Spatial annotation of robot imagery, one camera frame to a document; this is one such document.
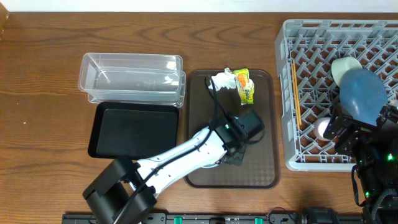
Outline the large dark blue bowl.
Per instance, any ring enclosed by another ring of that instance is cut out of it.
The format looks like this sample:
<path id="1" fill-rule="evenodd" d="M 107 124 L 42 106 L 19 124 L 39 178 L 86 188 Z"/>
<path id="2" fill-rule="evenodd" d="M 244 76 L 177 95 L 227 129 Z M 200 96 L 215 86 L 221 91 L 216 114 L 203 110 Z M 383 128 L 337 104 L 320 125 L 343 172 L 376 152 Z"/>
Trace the large dark blue bowl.
<path id="1" fill-rule="evenodd" d="M 387 104 L 382 80 L 363 68 L 348 70 L 340 83 L 340 103 L 355 120 L 376 126 L 382 107 Z"/>

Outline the black plastic bin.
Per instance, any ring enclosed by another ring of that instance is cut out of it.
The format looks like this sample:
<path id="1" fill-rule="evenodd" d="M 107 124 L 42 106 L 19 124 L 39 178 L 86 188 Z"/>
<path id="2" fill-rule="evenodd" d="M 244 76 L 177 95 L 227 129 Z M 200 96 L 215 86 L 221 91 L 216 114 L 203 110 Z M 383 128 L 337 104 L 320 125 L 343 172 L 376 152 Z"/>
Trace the black plastic bin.
<path id="1" fill-rule="evenodd" d="M 102 102 L 96 107 L 88 155 L 139 160 L 164 153 L 176 146 L 178 121 L 174 106 Z"/>

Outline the yellow green snack wrapper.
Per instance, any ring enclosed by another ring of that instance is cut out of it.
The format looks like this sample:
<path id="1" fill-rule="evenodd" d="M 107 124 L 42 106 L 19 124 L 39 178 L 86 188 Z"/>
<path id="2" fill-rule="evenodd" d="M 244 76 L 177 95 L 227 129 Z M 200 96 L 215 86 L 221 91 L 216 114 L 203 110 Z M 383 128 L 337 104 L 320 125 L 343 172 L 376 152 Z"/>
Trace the yellow green snack wrapper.
<path id="1" fill-rule="evenodd" d="M 242 68 L 233 70 L 236 76 L 236 86 L 242 105 L 252 105 L 254 103 L 254 82 L 249 77 L 249 70 Z"/>

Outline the brown plastic serving tray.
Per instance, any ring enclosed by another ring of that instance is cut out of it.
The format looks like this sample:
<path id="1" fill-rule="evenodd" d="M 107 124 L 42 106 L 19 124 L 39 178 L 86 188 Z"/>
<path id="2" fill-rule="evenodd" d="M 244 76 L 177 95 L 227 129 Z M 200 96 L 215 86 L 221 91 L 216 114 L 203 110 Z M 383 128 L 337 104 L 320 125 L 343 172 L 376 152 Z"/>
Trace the brown plastic serving tray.
<path id="1" fill-rule="evenodd" d="M 185 138 L 190 139 L 207 126 L 213 117 L 214 103 L 204 84 L 207 75 L 216 75 L 218 70 L 195 70 L 187 81 L 187 117 Z M 242 105 L 236 90 L 222 88 L 218 99 L 222 107 L 233 116 L 255 111 L 264 123 L 264 134 L 246 148 L 241 165 L 222 163 L 208 169 L 198 169 L 185 177 L 188 185 L 195 188 L 271 189 L 280 179 L 279 149 L 275 116 L 272 77 L 263 70 L 250 70 L 254 82 L 254 103 Z"/>

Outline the clear plastic bin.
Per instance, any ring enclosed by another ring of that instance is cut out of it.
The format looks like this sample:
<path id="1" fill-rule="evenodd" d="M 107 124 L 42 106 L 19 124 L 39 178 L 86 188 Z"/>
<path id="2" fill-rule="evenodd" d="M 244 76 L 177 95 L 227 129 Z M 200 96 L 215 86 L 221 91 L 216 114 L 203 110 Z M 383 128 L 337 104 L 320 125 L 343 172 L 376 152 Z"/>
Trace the clear plastic bin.
<path id="1" fill-rule="evenodd" d="M 118 101 L 180 108 L 184 104 L 186 73 L 179 55 L 84 54 L 78 88 L 88 101 Z"/>

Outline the wooden chopstick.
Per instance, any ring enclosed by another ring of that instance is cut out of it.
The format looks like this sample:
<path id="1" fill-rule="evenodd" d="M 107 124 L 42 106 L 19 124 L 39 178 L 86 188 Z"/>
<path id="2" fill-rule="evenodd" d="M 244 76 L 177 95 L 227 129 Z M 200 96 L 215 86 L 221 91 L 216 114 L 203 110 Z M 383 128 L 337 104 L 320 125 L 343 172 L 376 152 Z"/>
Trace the wooden chopstick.
<path id="1" fill-rule="evenodd" d="M 293 70 L 292 70 L 292 82 L 293 82 L 293 91 L 294 91 L 294 100 L 295 100 L 295 85 L 294 85 L 294 77 L 293 77 Z M 299 130 L 299 123 L 297 120 L 297 115 L 296 115 L 296 122 L 297 122 L 297 130 Z"/>
<path id="2" fill-rule="evenodd" d="M 297 115 L 297 120 L 298 120 L 298 128 L 300 129 L 300 127 L 302 125 L 302 119 L 301 119 L 299 89 L 298 89 L 298 82 L 297 82 L 297 71 L 296 71 L 296 66 L 295 66 L 295 60 L 293 60 L 292 70 L 293 70 L 294 85 L 295 85 L 295 100 L 296 100 L 296 104 L 297 104 L 296 105 L 296 115 Z"/>

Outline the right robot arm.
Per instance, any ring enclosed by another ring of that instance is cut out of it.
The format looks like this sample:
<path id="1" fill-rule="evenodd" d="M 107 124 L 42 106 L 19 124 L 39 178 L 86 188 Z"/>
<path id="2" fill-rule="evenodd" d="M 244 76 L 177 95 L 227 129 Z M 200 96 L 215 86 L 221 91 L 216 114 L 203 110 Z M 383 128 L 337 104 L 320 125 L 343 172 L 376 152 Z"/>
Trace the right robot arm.
<path id="1" fill-rule="evenodd" d="M 397 108 L 385 104 L 371 125 L 347 115 L 337 103 L 323 137 L 352 157 L 354 202 L 365 223 L 397 223 Z"/>

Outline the white tissue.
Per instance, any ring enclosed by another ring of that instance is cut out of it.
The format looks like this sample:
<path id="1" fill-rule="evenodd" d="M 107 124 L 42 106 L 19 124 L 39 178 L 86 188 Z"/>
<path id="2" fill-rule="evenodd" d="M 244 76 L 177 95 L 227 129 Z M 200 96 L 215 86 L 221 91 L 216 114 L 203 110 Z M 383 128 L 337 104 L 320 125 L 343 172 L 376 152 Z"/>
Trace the white tissue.
<path id="1" fill-rule="evenodd" d="M 223 72 L 217 73 L 211 77 L 214 85 L 210 84 L 209 89 L 219 91 L 222 88 L 236 89 L 236 75 L 229 68 L 225 68 Z"/>

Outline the white pink paper cup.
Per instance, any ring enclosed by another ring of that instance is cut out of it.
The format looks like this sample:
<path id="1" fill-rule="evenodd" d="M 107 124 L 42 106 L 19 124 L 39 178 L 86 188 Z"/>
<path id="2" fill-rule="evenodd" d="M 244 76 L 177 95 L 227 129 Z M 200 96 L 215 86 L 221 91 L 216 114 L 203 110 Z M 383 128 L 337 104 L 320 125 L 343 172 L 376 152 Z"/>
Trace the white pink paper cup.
<path id="1" fill-rule="evenodd" d="M 314 122 L 314 129 L 313 129 L 313 133 L 314 135 L 317 137 L 317 139 L 321 140 L 321 141 L 329 141 L 329 139 L 326 139 L 323 137 L 323 134 L 330 122 L 330 117 L 323 117 L 323 118 L 319 118 Z"/>

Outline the small mint green bowl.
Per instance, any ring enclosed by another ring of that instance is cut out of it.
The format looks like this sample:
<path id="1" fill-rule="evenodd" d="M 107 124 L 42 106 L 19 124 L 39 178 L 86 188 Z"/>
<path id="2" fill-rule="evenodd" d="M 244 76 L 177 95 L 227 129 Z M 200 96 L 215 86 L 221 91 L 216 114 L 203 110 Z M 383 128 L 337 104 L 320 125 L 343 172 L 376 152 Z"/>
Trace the small mint green bowl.
<path id="1" fill-rule="evenodd" d="M 354 57 L 336 59 L 331 64 L 331 74 L 338 87 L 341 85 L 344 74 L 351 69 L 360 69 L 362 65 Z"/>

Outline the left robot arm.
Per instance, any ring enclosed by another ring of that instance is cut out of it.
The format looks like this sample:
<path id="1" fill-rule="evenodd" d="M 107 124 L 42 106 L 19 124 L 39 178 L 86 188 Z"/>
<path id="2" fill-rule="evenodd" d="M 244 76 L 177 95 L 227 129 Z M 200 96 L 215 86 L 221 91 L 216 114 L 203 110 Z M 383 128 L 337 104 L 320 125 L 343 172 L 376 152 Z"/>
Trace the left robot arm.
<path id="1" fill-rule="evenodd" d="M 139 223 L 154 208 L 157 197 L 187 174 L 212 166 L 245 144 L 242 125 L 204 128 L 189 141 L 136 162 L 115 159 L 85 189 L 83 198 L 98 223 Z"/>

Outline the grey dishwasher rack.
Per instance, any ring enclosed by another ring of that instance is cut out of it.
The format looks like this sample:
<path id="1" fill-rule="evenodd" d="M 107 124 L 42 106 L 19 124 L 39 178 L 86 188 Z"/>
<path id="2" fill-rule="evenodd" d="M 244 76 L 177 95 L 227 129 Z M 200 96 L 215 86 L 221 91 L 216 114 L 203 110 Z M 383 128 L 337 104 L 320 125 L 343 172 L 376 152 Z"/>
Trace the grey dishwasher rack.
<path id="1" fill-rule="evenodd" d="M 382 80 L 389 100 L 397 99 L 397 21 L 286 20 L 275 40 L 282 90 L 284 161 L 292 171 L 349 172 L 354 160 L 337 154 L 333 141 L 313 133 L 314 122 L 329 116 L 339 100 L 332 61 L 354 57 Z M 297 130 L 292 82 L 295 60 L 302 125 Z"/>

